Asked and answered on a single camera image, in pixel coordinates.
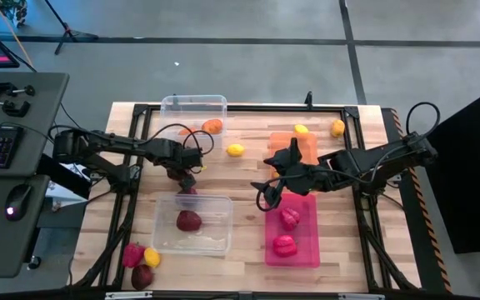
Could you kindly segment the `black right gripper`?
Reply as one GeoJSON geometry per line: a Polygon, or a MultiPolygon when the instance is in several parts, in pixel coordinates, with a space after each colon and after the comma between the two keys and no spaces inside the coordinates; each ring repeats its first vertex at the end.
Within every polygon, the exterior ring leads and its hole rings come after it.
{"type": "MultiPolygon", "coordinates": [[[[321,166],[301,162],[302,157],[298,140],[292,137],[285,154],[266,158],[263,162],[284,175],[286,188],[292,193],[328,192],[331,187],[328,172],[321,166]]],[[[282,181],[276,186],[270,182],[251,182],[251,186],[257,189],[257,199],[280,199],[284,188],[282,181]]]]}

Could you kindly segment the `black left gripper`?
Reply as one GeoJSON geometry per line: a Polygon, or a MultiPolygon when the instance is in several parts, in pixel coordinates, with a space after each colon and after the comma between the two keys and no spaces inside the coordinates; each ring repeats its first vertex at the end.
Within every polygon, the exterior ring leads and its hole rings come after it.
{"type": "MultiPolygon", "coordinates": [[[[166,159],[164,167],[169,178],[179,178],[178,170],[189,170],[203,165],[203,155],[199,148],[184,147],[180,143],[172,145],[170,157],[166,159]]],[[[182,190],[190,190],[196,184],[191,173],[184,174],[180,180],[182,190]]]]}

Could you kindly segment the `pink toy pepper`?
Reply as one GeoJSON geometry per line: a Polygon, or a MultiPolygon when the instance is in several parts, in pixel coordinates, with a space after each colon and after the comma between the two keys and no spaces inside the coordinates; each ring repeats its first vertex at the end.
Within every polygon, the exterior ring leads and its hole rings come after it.
{"type": "Polygon", "coordinates": [[[135,268],[143,259],[145,247],[138,243],[129,243],[122,254],[122,265],[125,268],[135,268]]]}
{"type": "Polygon", "coordinates": [[[300,214],[290,207],[285,207],[280,212],[280,221],[284,230],[292,231],[300,222],[300,214]]]}
{"type": "Polygon", "coordinates": [[[287,258],[298,253],[298,246],[293,236],[281,235],[273,239],[272,250],[280,258],[287,258]]]}

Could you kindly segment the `dark red apple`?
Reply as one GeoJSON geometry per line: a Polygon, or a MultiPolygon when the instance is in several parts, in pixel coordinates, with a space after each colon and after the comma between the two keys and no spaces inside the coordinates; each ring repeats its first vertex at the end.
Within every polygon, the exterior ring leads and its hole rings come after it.
{"type": "Polygon", "coordinates": [[[202,224],[202,219],[194,211],[182,210],[177,216],[176,226],[184,232],[197,231],[202,224]]]}

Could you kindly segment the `orange toy fruit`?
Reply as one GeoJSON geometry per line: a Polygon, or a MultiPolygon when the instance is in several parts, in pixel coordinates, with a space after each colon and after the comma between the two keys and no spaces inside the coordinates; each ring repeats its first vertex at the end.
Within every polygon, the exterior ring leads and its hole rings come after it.
{"type": "Polygon", "coordinates": [[[223,130],[223,122],[220,119],[210,119],[202,124],[202,130],[210,134],[220,134],[223,130]]]}

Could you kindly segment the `small clear plastic bin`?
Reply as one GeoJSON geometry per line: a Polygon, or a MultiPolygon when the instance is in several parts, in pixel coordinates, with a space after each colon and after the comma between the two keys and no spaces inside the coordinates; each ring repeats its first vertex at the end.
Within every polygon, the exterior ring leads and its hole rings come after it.
{"type": "Polygon", "coordinates": [[[227,99],[222,95],[172,95],[162,100],[158,128],[172,123],[181,123],[196,131],[195,137],[204,152],[212,145],[214,149],[223,147],[223,137],[227,132],[227,99]],[[210,134],[202,130],[207,120],[220,119],[223,129],[220,134],[210,134]]]}

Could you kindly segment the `large clear plastic bin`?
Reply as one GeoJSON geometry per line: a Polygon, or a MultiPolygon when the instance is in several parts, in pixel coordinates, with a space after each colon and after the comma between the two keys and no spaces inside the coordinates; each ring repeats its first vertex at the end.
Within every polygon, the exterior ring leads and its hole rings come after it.
{"type": "Polygon", "coordinates": [[[151,245],[160,253],[223,256],[231,247],[233,202],[229,197],[168,194],[155,206],[151,245]],[[202,226],[193,232],[177,228],[182,210],[194,211],[202,226]]]}

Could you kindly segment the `pink translucent plastic bin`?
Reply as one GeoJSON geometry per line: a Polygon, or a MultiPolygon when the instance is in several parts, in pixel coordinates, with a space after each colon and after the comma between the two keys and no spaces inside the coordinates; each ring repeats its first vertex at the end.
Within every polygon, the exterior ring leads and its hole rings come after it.
{"type": "Polygon", "coordinates": [[[272,267],[318,268],[320,250],[318,240],[318,215],[316,198],[313,195],[299,196],[284,193],[277,209],[265,213],[265,263],[272,267]],[[292,231],[283,229],[280,212],[292,208],[300,214],[300,222],[292,231]],[[273,253],[273,239],[291,235],[297,243],[297,254],[279,257],[273,253]]]}

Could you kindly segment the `white paper sheets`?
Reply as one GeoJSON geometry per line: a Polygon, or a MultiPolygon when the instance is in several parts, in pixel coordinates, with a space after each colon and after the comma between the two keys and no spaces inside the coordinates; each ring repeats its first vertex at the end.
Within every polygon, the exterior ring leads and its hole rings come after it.
{"type": "MultiPolygon", "coordinates": [[[[66,169],[70,170],[72,173],[77,174],[80,178],[85,179],[89,183],[92,182],[88,175],[84,174],[85,167],[80,164],[72,163],[72,164],[62,164],[66,169]]],[[[58,200],[62,203],[70,203],[70,202],[85,202],[88,199],[86,197],[82,197],[77,195],[76,193],[70,191],[69,189],[50,181],[46,196],[51,197],[54,200],[58,200]]]]}

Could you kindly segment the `black computer mouse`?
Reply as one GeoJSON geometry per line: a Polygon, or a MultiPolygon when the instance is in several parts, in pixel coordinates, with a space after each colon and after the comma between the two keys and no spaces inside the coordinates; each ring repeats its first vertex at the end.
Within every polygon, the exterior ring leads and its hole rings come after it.
{"type": "Polygon", "coordinates": [[[5,202],[5,217],[8,221],[19,221],[24,217],[32,190],[33,187],[26,183],[12,188],[5,202]]]}

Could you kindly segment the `black screw clamp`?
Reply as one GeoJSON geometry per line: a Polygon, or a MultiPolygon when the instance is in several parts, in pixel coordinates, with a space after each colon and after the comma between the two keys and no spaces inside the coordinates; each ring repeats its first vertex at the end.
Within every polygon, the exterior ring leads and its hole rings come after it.
{"type": "Polygon", "coordinates": [[[0,96],[7,95],[10,97],[16,97],[19,93],[25,93],[28,96],[34,96],[36,91],[32,85],[18,88],[11,82],[0,82],[0,96]]]}
{"type": "Polygon", "coordinates": [[[6,100],[0,102],[0,107],[10,117],[23,118],[28,113],[31,104],[27,101],[24,101],[22,104],[16,104],[13,101],[6,100]]]}

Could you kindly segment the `black tripod stand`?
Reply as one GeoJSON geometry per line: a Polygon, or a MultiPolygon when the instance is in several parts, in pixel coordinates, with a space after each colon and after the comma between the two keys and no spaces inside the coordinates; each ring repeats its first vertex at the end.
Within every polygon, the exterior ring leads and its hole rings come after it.
{"type": "Polygon", "coordinates": [[[69,42],[77,43],[80,38],[84,39],[85,41],[97,41],[99,39],[99,36],[96,34],[92,34],[89,32],[81,32],[81,31],[71,29],[68,23],[63,21],[63,19],[60,17],[60,15],[56,11],[56,9],[53,7],[53,5],[50,3],[50,1],[49,0],[43,0],[43,1],[47,4],[48,8],[50,9],[54,17],[57,19],[57,21],[61,24],[64,30],[58,42],[58,45],[54,51],[55,55],[60,54],[64,43],[69,43],[69,42]]]}

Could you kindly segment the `black floor mat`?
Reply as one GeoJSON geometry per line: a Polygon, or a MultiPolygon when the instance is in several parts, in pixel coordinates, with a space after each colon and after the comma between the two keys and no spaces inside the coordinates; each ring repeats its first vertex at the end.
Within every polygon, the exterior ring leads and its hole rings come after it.
{"type": "Polygon", "coordinates": [[[438,152],[427,176],[453,251],[480,252],[480,98],[427,139],[438,152]]]}

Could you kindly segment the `black metal table frame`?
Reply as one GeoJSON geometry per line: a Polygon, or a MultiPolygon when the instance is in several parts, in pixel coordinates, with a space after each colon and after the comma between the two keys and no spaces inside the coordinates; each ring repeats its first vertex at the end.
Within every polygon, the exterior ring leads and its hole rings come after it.
{"type": "MultiPolygon", "coordinates": [[[[239,111],[228,108],[227,131],[223,145],[239,143],[246,148],[242,157],[229,157],[223,149],[214,149],[204,159],[207,169],[197,178],[200,194],[223,195],[234,204],[232,246],[225,256],[162,254],[155,272],[152,290],[248,291],[248,292],[366,292],[361,242],[351,188],[319,193],[317,221],[321,265],[317,268],[269,267],[264,262],[265,215],[255,206],[257,191],[249,183],[265,182],[270,170],[262,160],[268,153],[271,133],[288,133],[293,125],[303,124],[317,135],[317,154],[331,153],[344,147],[343,138],[333,138],[329,128],[340,117],[332,112],[248,112],[262,104],[237,104],[239,111]]],[[[365,148],[374,148],[394,139],[388,137],[388,121],[379,106],[357,106],[365,148]]],[[[131,242],[150,245],[156,201],[178,190],[161,167],[144,162],[137,197],[136,217],[131,242]]],[[[72,260],[73,283],[83,278],[106,245],[113,215],[115,195],[105,195],[89,206],[84,215],[72,260]]],[[[384,247],[407,280],[421,287],[407,218],[401,208],[385,197],[377,202],[384,247]]]]}

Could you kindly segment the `silver metal bracket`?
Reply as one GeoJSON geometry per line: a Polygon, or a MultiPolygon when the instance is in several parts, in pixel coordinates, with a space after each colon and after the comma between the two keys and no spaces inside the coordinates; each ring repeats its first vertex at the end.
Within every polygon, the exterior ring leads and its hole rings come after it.
{"type": "Polygon", "coordinates": [[[371,293],[339,293],[338,300],[385,300],[385,296],[371,293]]]}
{"type": "Polygon", "coordinates": [[[152,291],[139,292],[107,292],[104,300],[138,300],[153,297],[152,291]]]}

